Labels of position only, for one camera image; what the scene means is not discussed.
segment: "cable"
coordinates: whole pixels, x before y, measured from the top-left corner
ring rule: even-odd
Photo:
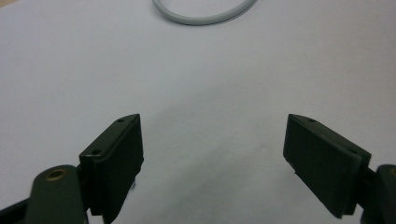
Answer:
[[[164,7],[163,4],[160,2],[160,0],[152,0],[155,7],[165,16],[166,19],[186,25],[209,25],[221,21],[227,21],[230,18],[235,17],[241,14],[242,12],[244,12],[246,9],[252,6],[255,1],[256,0],[245,0],[237,7],[234,7],[226,12],[220,13],[215,16],[194,18],[194,17],[186,17],[186,16],[178,15],[175,12],[172,12],[166,7]]]

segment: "table surface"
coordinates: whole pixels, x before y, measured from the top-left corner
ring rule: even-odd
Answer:
[[[240,2],[163,0],[192,16]],[[395,163],[395,12],[391,0],[258,0],[193,27],[149,0],[1,7],[0,208],[139,113],[146,160],[115,223],[359,223],[361,208],[336,219],[285,162],[287,116],[370,151],[372,169]]]

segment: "curved gray tube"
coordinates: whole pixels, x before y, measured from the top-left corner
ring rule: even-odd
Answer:
[[[178,15],[170,11],[166,7],[164,7],[163,4],[160,2],[160,0],[152,0],[155,7],[165,16],[166,19],[186,25],[209,25],[221,21],[227,21],[230,18],[235,17],[241,14],[242,12],[244,12],[251,5],[253,5],[255,1],[256,0],[245,0],[245,2],[241,3],[237,7],[232,8],[226,12],[220,13],[215,16],[194,18],[194,17],[185,17]]]

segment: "white table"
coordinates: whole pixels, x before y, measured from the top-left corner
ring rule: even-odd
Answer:
[[[210,15],[242,0],[163,1]],[[396,162],[396,2],[258,0],[211,26],[147,1],[0,8],[0,209],[140,113],[145,162],[115,223],[359,223],[334,218],[282,156],[287,115]],[[91,223],[102,223],[91,217]]]

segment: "gray cable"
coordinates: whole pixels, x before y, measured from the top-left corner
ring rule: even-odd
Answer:
[[[227,21],[230,18],[235,17],[241,14],[242,12],[244,12],[246,9],[252,6],[255,1],[256,0],[245,0],[237,7],[234,7],[226,12],[220,13],[215,16],[194,18],[194,17],[185,17],[178,15],[175,12],[172,12],[166,7],[164,7],[163,4],[160,2],[160,0],[152,0],[155,7],[165,16],[166,19],[186,25],[209,25],[221,21]]]

